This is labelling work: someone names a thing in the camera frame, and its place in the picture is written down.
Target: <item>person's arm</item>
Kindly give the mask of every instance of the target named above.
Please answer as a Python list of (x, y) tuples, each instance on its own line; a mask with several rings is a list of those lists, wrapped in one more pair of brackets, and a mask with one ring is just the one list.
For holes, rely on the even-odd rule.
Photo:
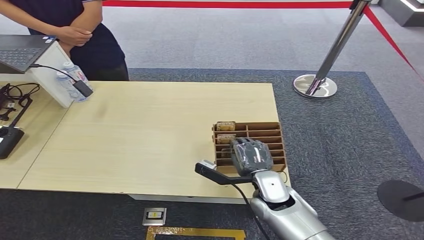
[[(72, 21), (70, 26), (93, 32), (97, 28), (97, 26), (103, 21), (102, 1), (83, 0), (82, 5), (84, 7), (84, 11)], [(75, 47), (74, 45), (67, 44), (65, 42), (62, 42), (60, 45), (68, 55), (70, 55), (69, 53), (71, 49)]]
[(9, 0), (0, 0), (0, 14), (18, 24), (34, 29), (46, 35), (56, 35), (60, 40), (73, 44), (85, 44), (91, 37), (90, 31), (73, 26), (57, 27), (36, 19), (24, 10), (13, 5)]

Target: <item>water bottle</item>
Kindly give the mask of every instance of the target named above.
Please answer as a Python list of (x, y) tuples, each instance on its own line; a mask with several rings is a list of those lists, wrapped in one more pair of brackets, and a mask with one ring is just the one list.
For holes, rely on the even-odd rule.
[(68, 61), (63, 64), (63, 69), (67, 71), (69, 75), (71, 75), (75, 80), (83, 81), (91, 90), (94, 90), (79, 66), (75, 65), (71, 61)]
[(86, 97), (84, 97), (80, 91), (78, 91), (74, 86), (73, 86), (73, 80), (68, 77), (67, 75), (65, 75), (64, 73), (67, 74), (67, 71), (58, 71), (57, 72), (57, 81), (60, 83), (60, 85), (66, 89), (67, 93), (69, 94), (69, 96), (76, 102), (83, 102), (85, 100), (87, 100)]

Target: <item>person's hand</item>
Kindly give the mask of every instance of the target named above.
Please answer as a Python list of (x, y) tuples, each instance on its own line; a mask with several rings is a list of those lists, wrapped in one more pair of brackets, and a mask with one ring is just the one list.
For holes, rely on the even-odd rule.
[(62, 42), (78, 47), (82, 47), (93, 36), (90, 31), (73, 26), (58, 27), (54, 35)]
[(59, 41), (59, 45), (62, 47), (63, 51), (66, 53), (68, 57), (71, 57), (71, 49), (74, 47), (66, 42)]

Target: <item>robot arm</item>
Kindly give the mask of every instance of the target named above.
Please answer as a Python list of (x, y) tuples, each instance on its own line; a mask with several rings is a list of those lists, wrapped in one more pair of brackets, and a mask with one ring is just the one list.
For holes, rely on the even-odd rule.
[(282, 240), (335, 240), (317, 212), (271, 170), (273, 160), (266, 144), (240, 137), (231, 146), (240, 177), (227, 177), (207, 161), (197, 163), (195, 171), (221, 185), (252, 183), (256, 189), (250, 201), (253, 212)]

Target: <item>round black base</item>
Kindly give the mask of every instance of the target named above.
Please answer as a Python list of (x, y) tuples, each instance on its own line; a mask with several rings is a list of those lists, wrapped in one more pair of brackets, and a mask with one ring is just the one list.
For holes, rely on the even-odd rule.
[(411, 222), (424, 221), (424, 190), (409, 182), (390, 180), (377, 191), (381, 204), (395, 216)]

